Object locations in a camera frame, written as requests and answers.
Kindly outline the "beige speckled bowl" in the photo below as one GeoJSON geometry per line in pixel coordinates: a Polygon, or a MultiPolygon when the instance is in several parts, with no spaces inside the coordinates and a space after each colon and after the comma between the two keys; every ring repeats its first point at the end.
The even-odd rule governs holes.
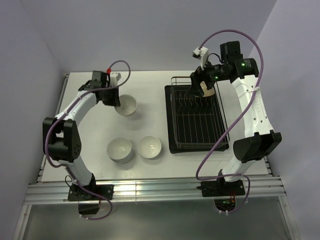
{"type": "Polygon", "coordinates": [[[115,106],[115,111],[121,116],[130,116],[132,115],[138,107],[136,99],[128,94],[121,95],[119,97],[120,106],[115,106]]]}

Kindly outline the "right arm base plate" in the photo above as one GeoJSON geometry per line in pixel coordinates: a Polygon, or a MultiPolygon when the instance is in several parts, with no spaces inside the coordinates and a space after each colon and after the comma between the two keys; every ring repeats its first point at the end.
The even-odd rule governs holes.
{"type": "Polygon", "coordinates": [[[244,196],[246,194],[242,180],[227,182],[223,178],[202,181],[197,187],[203,197],[244,196]]]}

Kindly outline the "white bowl with grey rim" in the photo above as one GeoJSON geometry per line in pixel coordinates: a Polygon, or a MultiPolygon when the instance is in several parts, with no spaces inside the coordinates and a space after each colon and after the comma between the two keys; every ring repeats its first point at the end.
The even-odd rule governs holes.
{"type": "Polygon", "coordinates": [[[132,158],[132,143],[124,137],[115,138],[108,144],[106,152],[108,157],[115,163],[127,163],[132,158]]]}

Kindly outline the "white ribbed bowl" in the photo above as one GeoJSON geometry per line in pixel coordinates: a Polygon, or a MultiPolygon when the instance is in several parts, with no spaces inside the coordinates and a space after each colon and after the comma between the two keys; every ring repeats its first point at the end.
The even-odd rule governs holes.
{"type": "Polygon", "coordinates": [[[155,136],[145,136],[137,145],[139,155],[145,159],[156,158],[160,154],[161,150],[161,141],[155,136]]]}

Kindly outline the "beige bowl with leaf pattern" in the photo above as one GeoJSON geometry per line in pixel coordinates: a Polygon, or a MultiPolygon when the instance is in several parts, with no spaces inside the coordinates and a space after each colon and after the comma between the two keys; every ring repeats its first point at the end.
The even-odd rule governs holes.
{"type": "Polygon", "coordinates": [[[200,83],[200,87],[203,92],[202,95],[199,96],[200,98],[211,97],[216,93],[213,87],[211,89],[207,89],[206,83],[204,81],[200,83]]]}

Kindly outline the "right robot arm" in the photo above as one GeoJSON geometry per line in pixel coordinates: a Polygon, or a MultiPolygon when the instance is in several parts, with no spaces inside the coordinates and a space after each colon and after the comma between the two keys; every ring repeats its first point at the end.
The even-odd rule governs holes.
{"type": "Polygon", "coordinates": [[[231,129],[243,120],[244,137],[233,142],[232,158],[217,176],[222,178],[216,183],[217,191],[227,195],[234,188],[233,182],[240,180],[254,163],[268,156],[279,145],[282,135],[275,132],[268,118],[260,89],[262,71],[258,69],[256,60],[243,57],[239,41],[221,44],[220,53],[222,63],[213,65],[208,61],[208,48],[200,46],[193,51],[193,57],[200,60],[200,65],[190,75],[190,90],[193,95],[204,97],[204,87],[210,90],[219,81],[229,81],[237,94],[240,116],[213,145],[195,173],[198,180],[207,180],[199,176],[201,168],[231,129]]]}

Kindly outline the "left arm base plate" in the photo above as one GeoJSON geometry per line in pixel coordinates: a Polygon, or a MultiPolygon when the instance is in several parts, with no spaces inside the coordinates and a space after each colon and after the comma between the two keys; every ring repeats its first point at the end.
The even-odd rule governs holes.
{"type": "Polygon", "coordinates": [[[103,199],[112,200],[114,194],[113,184],[98,184],[93,189],[83,190],[73,184],[68,192],[69,202],[98,201],[103,199]]]}

